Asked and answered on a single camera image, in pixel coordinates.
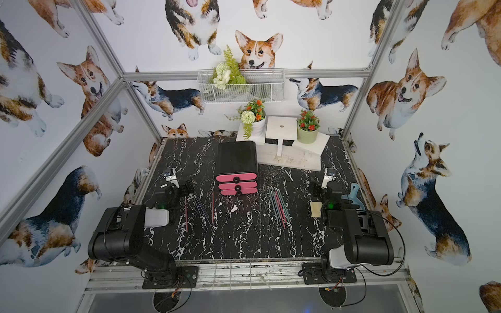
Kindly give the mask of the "green pencil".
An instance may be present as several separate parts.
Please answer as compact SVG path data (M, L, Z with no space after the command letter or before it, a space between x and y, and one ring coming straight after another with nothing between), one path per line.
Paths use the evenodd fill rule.
M280 216L280 213L279 213L279 210L278 210L278 207L277 207L277 202L276 202L275 194L273 193L273 191L271 190L270 187L268 187L268 194L269 194L270 199L271 199L271 203L272 203L272 207L273 207L273 210L274 210L275 218L277 220L277 224L278 224L278 226L281 226L281 216Z
M285 203L285 201L284 201L284 198L283 198L283 196L282 196L282 194L281 194L281 191L280 191L279 189L275 189L275 191L276 191L276 192L277 192L277 194L278 194L279 201L280 201L280 203L281 203L281 207L282 207L282 210L283 210L283 212L284 212L284 216L285 216L285 218L286 218L286 220L287 220L287 223L290 223L290 214L289 214L289 212L288 212L288 208L287 208L287 205L286 205L286 203Z

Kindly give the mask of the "pink top drawer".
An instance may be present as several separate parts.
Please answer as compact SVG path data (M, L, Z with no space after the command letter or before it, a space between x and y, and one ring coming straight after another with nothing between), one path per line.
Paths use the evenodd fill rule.
M240 181L253 181L257 178L255 173L235 173L235 174L225 174L216 177L216 181L220 183L233 182L238 183Z

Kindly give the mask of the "black drawer cabinet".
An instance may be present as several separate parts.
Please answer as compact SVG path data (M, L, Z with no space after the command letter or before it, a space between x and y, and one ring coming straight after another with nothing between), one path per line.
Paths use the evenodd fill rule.
M220 143L215 175L258 174L257 145L252 141Z

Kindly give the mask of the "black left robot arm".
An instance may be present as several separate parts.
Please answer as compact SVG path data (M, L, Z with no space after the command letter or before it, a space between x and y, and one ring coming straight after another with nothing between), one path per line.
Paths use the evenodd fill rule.
M171 224L172 215L180 212L181 199L193 192L191 182L170 182L155 194L153 207L138 204L106 209L87 248L90 258L132 265L153 284L175 283L181 272L173 256L148 245L144 230Z

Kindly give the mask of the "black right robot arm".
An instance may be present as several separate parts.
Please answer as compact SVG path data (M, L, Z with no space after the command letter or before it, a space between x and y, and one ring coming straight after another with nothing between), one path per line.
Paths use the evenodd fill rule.
M357 195L360 186L351 185L350 193L311 183L313 202L320 206L324 225L342 231L343 244L331 249L320 261L323 276L338 275L361 265L390 266L394 261L393 245L386 229L386 219L378 211L368 210Z

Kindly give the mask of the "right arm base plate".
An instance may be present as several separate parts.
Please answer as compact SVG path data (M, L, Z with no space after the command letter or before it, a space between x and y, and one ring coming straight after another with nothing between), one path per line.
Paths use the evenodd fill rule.
M321 263L303 263L298 272L306 285L355 283L357 277L353 269L334 269Z

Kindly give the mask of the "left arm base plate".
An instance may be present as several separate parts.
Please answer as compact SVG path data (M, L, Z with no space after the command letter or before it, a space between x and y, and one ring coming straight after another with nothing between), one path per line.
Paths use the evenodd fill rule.
M145 272L143 290L194 288L197 283L198 266L178 267L173 273Z

